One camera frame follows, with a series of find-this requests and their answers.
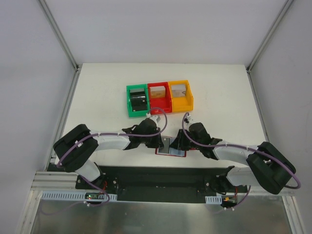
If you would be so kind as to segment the black VIP credit card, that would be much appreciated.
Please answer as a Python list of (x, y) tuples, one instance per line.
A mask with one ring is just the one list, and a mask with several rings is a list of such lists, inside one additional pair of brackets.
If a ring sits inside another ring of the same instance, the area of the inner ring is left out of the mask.
[(169, 150), (170, 150), (170, 140), (171, 138), (170, 137), (165, 137), (165, 136), (162, 136), (161, 137), (161, 140), (163, 142), (163, 147), (162, 148), (159, 148), (158, 149), (158, 152), (160, 154), (168, 154), (169, 153)]

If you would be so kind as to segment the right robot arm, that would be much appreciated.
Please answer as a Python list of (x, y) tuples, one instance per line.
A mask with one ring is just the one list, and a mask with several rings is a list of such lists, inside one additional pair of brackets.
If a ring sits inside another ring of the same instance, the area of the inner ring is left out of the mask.
[(260, 186), (277, 195), (289, 187), (288, 182), (296, 173), (295, 167), (271, 143), (264, 141), (255, 146), (229, 143), (211, 137), (201, 122), (186, 123), (170, 146), (182, 151), (198, 150), (209, 159), (242, 164), (242, 167), (230, 166), (219, 180), (224, 192), (248, 185)]

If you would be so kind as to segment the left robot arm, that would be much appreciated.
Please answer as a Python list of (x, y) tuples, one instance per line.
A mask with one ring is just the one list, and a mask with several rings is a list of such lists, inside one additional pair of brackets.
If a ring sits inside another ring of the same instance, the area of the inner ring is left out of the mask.
[(105, 176), (96, 163), (89, 158), (96, 151), (132, 150), (144, 144), (147, 148), (162, 148), (159, 116), (151, 116), (140, 124), (124, 128), (119, 132), (96, 133), (85, 124), (80, 124), (53, 145), (59, 162), (65, 172), (76, 172), (93, 190), (106, 187)]

